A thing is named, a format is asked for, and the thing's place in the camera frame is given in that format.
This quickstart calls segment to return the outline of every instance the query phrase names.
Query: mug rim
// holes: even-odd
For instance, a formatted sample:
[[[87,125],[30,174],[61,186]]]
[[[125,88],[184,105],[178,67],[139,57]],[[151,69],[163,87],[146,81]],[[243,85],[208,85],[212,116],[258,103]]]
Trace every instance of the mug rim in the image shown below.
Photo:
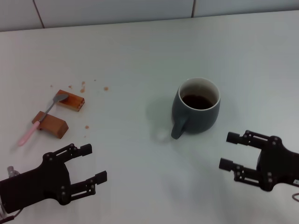
[[[184,101],[182,100],[182,98],[181,98],[181,94],[180,94],[182,85],[185,84],[185,83],[186,83],[187,81],[189,81],[189,80],[195,80],[195,79],[197,79],[197,80],[198,80],[198,79],[201,79],[201,80],[204,79],[204,80],[210,82],[210,83],[216,88],[216,90],[218,91],[218,95],[219,95],[219,96],[218,96],[218,100],[217,100],[217,102],[216,102],[213,106],[211,106],[210,108],[203,109],[203,110],[195,109],[195,108],[192,108],[192,107],[188,106],[187,104],[185,104]],[[220,96],[220,91],[219,91],[218,87],[216,86],[216,84],[213,83],[211,80],[209,80],[209,79],[207,79],[207,78],[203,78],[203,77],[189,78],[189,79],[187,79],[186,81],[184,81],[184,82],[179,86],[179,88],[178,88],[178,96],[179,96],[179,99],[181,100],[181,102],[182,102],[185,106],[187,106],[187,107],[189,107],[190,109],[195,110],[195,111],[208,111],[208,110],[211,110],[211,109],[213,109],[214,107],[216,107],[216,106],[219,104],[219,102],[220,102],[220,98],[221,98],[221,96]]]

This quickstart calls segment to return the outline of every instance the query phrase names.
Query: pink spoon handle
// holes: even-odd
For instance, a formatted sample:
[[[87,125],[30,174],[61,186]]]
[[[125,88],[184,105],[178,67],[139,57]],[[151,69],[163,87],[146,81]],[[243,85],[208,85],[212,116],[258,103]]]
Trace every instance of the pink spoon handle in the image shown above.
[[[27,131],[26,134],[24,134],[23,137],[19,140],[18,146],[24,145],[39,125],[40,125],[40,122],[37,120],[33,124],[33,126],[29,129],[29,131]]]

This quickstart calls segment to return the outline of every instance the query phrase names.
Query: metal spoon head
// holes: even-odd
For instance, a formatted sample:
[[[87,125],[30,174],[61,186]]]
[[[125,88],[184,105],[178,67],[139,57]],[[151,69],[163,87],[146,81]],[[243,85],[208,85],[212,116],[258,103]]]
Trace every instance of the metal spoon head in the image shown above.
[[[67,94],[59,94],[53,98],[54,103],[67,99],[69,95]]]

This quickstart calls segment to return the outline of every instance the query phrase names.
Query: crumb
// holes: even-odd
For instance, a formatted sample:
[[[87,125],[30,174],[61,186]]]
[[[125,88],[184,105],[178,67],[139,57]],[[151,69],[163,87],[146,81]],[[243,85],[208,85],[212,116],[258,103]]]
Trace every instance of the crumb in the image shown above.
[[[81,93],[85,92],[85,86],[80,90]]]

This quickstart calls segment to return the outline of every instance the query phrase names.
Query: coffee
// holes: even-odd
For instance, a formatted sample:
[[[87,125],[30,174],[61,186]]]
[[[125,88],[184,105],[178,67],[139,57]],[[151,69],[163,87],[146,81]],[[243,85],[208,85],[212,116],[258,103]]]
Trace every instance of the coffee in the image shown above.
[[[186,105],[197,110],[205,110],[213,106],[207,98],[202,96],[187,95],[182,100]]]

